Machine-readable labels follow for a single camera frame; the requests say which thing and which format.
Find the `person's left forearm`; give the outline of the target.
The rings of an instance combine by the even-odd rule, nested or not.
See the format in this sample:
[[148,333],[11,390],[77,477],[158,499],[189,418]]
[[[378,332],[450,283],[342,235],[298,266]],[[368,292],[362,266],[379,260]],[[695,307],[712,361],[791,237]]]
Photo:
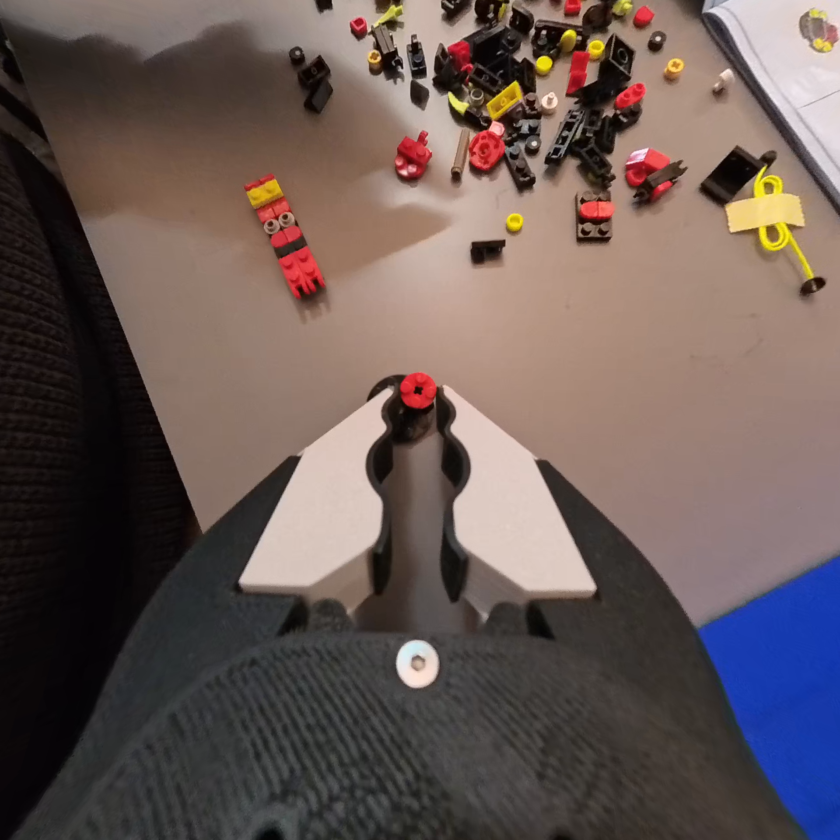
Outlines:
[[2,79],[1,831],[186,549],[186,491],[46,133]]

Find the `black lego slope brick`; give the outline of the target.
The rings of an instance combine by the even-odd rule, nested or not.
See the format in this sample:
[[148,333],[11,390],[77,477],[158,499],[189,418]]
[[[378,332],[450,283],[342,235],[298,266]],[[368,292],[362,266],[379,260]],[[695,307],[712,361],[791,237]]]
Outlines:
[[700,183],[699,189],[713,202],[727,205],[765,165],[764,158],[756,157],[736,145]]

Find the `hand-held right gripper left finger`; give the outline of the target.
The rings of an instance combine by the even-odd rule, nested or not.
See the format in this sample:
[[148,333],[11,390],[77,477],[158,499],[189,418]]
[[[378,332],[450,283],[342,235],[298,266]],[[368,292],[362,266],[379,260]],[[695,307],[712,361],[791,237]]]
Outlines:
[[386,388],[299,455],[238,579],[247,594],[304,602],[364,602],[374,593],[371,562],[384,502],[367,457],[388,428]]

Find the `instruction booklet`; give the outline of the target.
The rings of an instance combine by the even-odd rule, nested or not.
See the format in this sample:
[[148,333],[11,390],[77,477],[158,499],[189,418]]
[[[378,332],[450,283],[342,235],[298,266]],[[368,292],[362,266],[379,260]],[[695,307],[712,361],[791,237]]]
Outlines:
[[839,2],[708,1],[702,18],[839,209]]

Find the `red rounded lego plate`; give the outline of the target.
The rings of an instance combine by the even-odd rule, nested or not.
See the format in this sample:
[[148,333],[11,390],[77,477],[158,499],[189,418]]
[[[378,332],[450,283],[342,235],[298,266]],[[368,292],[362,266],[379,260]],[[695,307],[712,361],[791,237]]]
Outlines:
[[478,173],[491,172],[505,157],[506,144],[494,130],[482,130],[469,143],[469,166]]

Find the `blue plastic bin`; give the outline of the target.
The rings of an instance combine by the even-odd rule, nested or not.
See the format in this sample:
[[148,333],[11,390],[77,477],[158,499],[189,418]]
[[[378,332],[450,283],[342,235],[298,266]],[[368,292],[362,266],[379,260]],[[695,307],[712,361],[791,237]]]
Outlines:
[[700,629],[745,739],[814,839],[839,838],[839,559]]

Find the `black round lego plate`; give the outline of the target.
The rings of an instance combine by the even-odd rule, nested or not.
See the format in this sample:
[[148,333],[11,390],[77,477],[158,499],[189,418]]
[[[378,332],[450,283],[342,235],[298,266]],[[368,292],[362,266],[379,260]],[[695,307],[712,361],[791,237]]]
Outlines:
[[393,389],[395,391],[398,397],[398,405],[395,409],[392,439],[394,443],[401,445],[416,442],[428,433],[432,426],[434,406],[436,403],[435,401],[433,406],[425,412],[413,411],[407,408],[403,404],[399,392],[399,385],[406,375],[409,374],[390,374],[386,376],[373,385],[367,396],[367,399],[370,400],[387,389]]

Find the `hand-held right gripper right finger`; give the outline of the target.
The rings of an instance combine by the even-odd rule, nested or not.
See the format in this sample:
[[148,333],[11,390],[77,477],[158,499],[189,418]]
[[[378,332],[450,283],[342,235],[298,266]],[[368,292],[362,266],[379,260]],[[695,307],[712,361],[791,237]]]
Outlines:
[[436,400],[444,511],[440,570],[451,602],[591,599],[596,584],[541,471],[546,464],[450,387]]

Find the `red black lego claw assembly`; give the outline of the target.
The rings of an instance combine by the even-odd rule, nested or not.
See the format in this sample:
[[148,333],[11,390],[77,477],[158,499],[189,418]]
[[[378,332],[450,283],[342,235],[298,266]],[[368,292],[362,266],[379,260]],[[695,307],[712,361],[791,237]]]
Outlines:
[[636,150],[625,163],[625,179],[637,205],[651,204],[666,194],[687,172],[682,160],[672,161],[653,149]]

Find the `pile of lego pieces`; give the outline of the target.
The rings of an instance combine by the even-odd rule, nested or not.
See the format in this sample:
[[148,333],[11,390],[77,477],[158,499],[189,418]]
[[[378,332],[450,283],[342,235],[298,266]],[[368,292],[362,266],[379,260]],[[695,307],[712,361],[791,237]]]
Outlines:
[[[534,17],[528,2],[441,2],[442,22],[457,22],[469,6],[476,29],[428,55],[416,34],[404,49],[394,41],[402,2],[383,7],[372,26],[353,18],[350,31],[370,41],[370,74],[405,80],[414,106],[425,108],[436,90],[447,97],[459,131],[468,128],[471,139],[482,130],[499,133],[506,144],[501,161],[520,192],[534,186],[530,160],[540,152],[546,172],[573,160],[586,191],[611,191],[616,138],[639,121],[646,96],[634,79],[636,50],[613,27],[632,3],[592,3],[577,19],[581,4],[564,2],[563,17],[554,19]],[[466,172],[488,175],[469,160]]]

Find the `red yellow lego assembly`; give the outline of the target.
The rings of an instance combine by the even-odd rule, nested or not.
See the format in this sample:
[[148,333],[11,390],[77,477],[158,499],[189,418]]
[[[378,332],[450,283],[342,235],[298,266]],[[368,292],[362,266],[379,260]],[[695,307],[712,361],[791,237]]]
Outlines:
[[246,183],[244,190],[292,296],[302,300],[320,293],[325,279],[277,178],[268,173]]

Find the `black plate with red tile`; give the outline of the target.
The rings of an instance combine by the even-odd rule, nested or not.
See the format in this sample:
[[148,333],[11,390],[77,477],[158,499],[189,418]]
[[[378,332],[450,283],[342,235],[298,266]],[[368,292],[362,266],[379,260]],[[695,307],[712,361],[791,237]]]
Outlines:
[[575,239],[581,244],[608,243],[613,237],[615,205],[610,190],[587,190],[574,196]]

